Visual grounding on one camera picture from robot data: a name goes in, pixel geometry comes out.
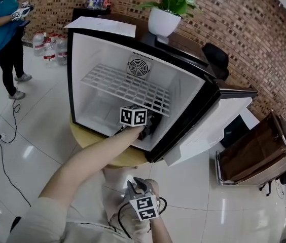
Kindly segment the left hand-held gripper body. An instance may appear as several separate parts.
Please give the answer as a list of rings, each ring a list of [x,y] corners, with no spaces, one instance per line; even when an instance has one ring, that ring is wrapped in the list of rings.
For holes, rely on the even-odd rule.
[[[156,130],[156,113],[139,105],[121,107],[120,124],[120,132],[127,127],[144,127],[138,136],[138,140],[143,140]]]

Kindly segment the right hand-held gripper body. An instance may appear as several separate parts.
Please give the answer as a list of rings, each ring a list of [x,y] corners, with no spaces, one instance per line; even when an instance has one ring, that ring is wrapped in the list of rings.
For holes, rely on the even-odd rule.
[[[127,189],[126,196],[140,221],[159,217],[161,204],[153,189],[143,193],[134,193],[134,191]]]

